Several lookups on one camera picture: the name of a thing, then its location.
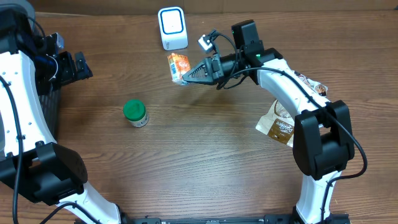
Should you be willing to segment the green lidded jar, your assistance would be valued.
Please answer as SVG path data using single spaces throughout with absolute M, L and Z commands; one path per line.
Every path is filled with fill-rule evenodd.
M 136 128 L 145 126 L 149 121 L 147 109 L 140 100 L 129 100 L 123 107 L 123 114 Z

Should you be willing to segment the dark grey mesh basket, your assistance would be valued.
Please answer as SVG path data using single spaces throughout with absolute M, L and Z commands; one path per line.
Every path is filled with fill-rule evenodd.
M 61 90 L 55 90 L 48 95 L 39 96 L 45 122 L 55 140 L 58 139 L 60 100 Z

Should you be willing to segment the beige brown snack pouch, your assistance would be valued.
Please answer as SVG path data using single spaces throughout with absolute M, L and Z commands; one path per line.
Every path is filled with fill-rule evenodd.
M 320 96 L 327 96 L 327 86 L 318 81 L 311 80 L 299 72 L 294 73 L 299 77 L 299 79 L 301 79 L 301 81 L 317 92 Z M 293 146 L 294 119 L 278 100 L 275 100 L 267 114 L 260 118 L 256 125 L 256 129 L 282 144 L 286 144 L 290 147 Z

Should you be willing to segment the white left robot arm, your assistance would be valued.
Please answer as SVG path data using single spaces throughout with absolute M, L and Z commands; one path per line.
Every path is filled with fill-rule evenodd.
M 67 209 L 83 223 L 122 223 L 88 182 L 81 156 L 55 139 L 61 87 L 92 77 L 84 55 L 46 35 L 27 1 L 1 2 L 1 182 L 18 198 Z

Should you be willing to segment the orange tissue pack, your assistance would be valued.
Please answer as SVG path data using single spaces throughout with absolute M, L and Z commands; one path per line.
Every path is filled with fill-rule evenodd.
M 188 85 L 188 82 L 184 81 L 182 77 L 191 70 L 188 57 L 182 54 L 171 53 L 167 59 L 172 81 L 178 85 Z

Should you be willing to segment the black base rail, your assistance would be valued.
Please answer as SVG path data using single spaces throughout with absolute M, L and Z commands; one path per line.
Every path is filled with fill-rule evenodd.
M 233 217 L 233 218 L 134 218 L 127 223 L 133 224 L 290 224 L 303 223 L 293 215 L 264 215 L 263 217 Z

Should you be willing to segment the white barcode scanner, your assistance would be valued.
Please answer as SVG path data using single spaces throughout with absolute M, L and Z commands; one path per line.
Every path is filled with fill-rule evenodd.
M 188 46 L 185 14 L 181 7 L 166 7 L 158 12 L 162 46 L 165 50 L 184 49 Z

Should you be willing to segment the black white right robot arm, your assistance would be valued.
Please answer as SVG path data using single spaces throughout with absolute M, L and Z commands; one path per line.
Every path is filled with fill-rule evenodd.
M 368 160 L 352 133 L 348 106 L 320 96 L 292 70 L 274 48 L 265 49 L 256 24 L 246 20 L 231 27 L 234 53 L 222 57 L 213 30 L 198 43 L 212 57 L 182 76 L 187 83 L 226 88 L 232 78 L 247 77 L 272 93 L 294 119 L 292 152 L 303 173 L 300 198 L 292 213 L 264 215 L 264 223 L 349 223 L 348 215 L 329 211 L 335 182 L 363 175 Z

